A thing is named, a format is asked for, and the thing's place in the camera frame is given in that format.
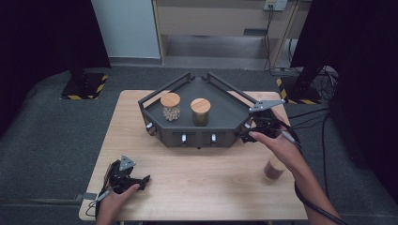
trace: black controller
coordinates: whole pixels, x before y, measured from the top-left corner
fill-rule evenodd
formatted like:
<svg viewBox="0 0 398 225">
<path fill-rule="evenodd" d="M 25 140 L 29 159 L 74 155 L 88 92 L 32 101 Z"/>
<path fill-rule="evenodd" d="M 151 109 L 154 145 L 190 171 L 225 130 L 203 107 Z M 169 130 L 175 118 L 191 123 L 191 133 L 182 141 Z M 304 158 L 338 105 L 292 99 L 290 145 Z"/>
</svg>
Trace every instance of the black controller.
<svg viewBox="0 0 398 225">
<path fill-rule="evenodd" d="M 121 194 L 129 187 L 139 184 L 139 190 L 144 190 L 146 183 L 149 182 L 150 175 L 143 179 L 131 178 L 130 174 L 134 169 L 135 162 L 126 156 L 122 156 L 121 160 L 112 163 L 111 169 L 108 172 L 109 184 L 115 193 Z"/>
<path fill-rule="evenodd" d="M 283 104 L 284 100 L 263 100 L 257 101 L 253 107 L 249 109 L 250 121 L 255 123 L 255 127 L 251 127 L 250 123 L 245 125 L 244 131 L 240 133 L 240 139 L 244 143 L 255 143 L 256 139 L 249 135 L 250 131 L 263 133 L 270 138 L 276 138 L 280 133 L 280 126 L 283 124 L 272 111 L 271 107 Z"/>
</svg>

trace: power strip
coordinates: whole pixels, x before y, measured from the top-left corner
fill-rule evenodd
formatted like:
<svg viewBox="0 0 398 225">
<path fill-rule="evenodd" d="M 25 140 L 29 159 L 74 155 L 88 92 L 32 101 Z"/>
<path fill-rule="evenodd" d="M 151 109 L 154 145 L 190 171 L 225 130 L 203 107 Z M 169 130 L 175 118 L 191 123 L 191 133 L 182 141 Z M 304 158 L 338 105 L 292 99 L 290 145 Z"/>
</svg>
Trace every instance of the power strip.
<svg viewBox="0 0 398 225">
<path fill-rule="evenodd" d="M 264 4 L 265 11 L 284 11 L 288 0 L 266 0 Z"/>
</svg>

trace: glass jar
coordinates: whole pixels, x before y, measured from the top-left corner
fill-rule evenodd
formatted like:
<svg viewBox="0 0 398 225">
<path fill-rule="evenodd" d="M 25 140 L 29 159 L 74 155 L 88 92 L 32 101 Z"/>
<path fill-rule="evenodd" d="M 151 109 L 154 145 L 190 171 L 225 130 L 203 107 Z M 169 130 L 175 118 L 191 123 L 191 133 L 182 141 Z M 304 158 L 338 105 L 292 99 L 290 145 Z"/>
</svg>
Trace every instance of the glass jar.
<svg viewBox="0 0 398 225">
<path fill-rule="evenodd" d="M 210 102 L 205 98 L 197 98 L 192 101 L 192 121 L 196 126 L 204 127 L 208 124 L 210 107 Z"/>
<path fill-rule="evenodd" d="M 179 101 L 179 95 L 172 92 L 169 92 L 161 97 L 161 105 L 163 105 L 163 116 L 166 120 L 173 121 L 179 118 Z"/>
</svg>

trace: wall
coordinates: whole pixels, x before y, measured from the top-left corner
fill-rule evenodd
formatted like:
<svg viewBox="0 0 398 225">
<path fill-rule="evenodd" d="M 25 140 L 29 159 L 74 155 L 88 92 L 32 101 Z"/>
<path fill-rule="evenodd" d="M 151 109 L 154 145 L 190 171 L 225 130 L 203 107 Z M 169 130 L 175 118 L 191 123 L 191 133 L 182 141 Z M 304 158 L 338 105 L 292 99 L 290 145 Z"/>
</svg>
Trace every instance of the wall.
<svg viewBox="0 0 398 225">
<path fill-rule="evenodd" d="M 152 1 L 92 0 L 109 57 L 160 59 Z"/>
</svg>

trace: cylindrical container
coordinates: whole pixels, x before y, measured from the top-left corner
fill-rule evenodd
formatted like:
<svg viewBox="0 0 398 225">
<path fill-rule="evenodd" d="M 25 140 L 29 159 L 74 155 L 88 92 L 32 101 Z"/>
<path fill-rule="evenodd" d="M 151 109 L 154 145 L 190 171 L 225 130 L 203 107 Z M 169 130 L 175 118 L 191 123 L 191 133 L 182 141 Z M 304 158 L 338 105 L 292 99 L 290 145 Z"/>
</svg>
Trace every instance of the cylindrical container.
<svg viewBox="0 0 398 225">
<path fill-rule="evenodd" d="M 161 97 L 161 105 L 163 105 L 163 116 L 166 120 L 173 121 L 179 118 L 179 101 L 179 95 L 172 92 L 169 92 Z"/>
<path fill-rule="evenodd" d="M 264 168 L 264 173 L 266 174 L 266 177 L 272 180 L 278 179 L 282 173 L 286 170 L 286 167 L 284 164 L 278 160 L 275 155 L 271 155 L 269 157 L 269 161 Z"/>
<path fill-rule="evenodd" d="M 197 98 L 192 101 L 192 121 L 198 127 L 204 127 L 208 123 L 210 102 L 205 98 Z"/>
</svg>

